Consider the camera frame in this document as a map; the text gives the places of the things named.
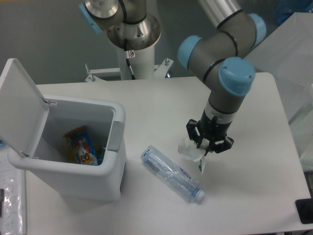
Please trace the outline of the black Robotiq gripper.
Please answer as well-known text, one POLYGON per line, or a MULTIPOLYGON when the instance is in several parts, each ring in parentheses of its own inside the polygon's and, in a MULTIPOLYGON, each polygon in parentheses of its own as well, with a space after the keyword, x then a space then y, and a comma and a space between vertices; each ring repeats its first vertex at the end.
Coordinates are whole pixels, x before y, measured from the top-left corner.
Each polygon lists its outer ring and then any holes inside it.
POLYGON ((196 121, 190 119, 186 125, 189 139, 196 144, 197 148, 205 149, 206 156, 208 153, 221 153, 229 150, 233 144, 234 139, 226 137, 227 131, 231 122, 226 124, 217 123, 217 117, 209 118, 203 112, 201 119, 196 121))

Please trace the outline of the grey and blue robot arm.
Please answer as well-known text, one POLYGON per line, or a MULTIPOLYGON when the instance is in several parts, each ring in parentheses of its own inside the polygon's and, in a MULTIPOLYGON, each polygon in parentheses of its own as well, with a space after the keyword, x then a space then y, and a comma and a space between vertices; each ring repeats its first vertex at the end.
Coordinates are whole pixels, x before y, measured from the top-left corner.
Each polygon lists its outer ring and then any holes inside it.
MULTIPOLYGON (((190 36, 178 49, 180 63, 211 91, 201 119, 186 125, 189 139, 179 152, 189 157, 232 147, 234 140, 227 131, 255 77, 253 65, 242 55, 266 35, 263 19, 246 14, 235 0, 202 0, 200 5, 217 33, 208 39, 190 36)), ((106 32, 121 51, 123 80, 153 78, 154 57, 140 52, 158 41, 160 27, 147 13, 146 1, 84 0, 79 10, 93 32, 106 32)))

